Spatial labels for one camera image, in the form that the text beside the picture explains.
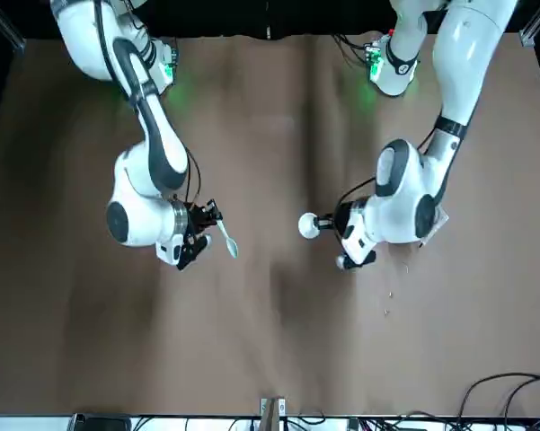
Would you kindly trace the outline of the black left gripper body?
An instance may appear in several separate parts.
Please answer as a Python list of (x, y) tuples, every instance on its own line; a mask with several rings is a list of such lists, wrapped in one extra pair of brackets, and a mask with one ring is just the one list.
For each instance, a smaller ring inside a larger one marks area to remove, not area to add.
[(354, 204), (354, 201), (341, 202), (333, 211), (334, 229), (340, 240), (347, 239), (352, 232), (348, 226), (350, 225), (350, 210)]

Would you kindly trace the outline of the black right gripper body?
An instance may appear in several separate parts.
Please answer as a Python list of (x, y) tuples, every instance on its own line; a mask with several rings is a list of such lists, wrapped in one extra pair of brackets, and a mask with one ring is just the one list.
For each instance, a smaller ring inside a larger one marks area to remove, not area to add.
[(188, 216), (186, 242), (194, 243), (204, 240), (206, 243), (210, 243), (210, 236), (206, 233), (210, 222), (208, 207), (190, 202), (186, 202), (185, 207)]

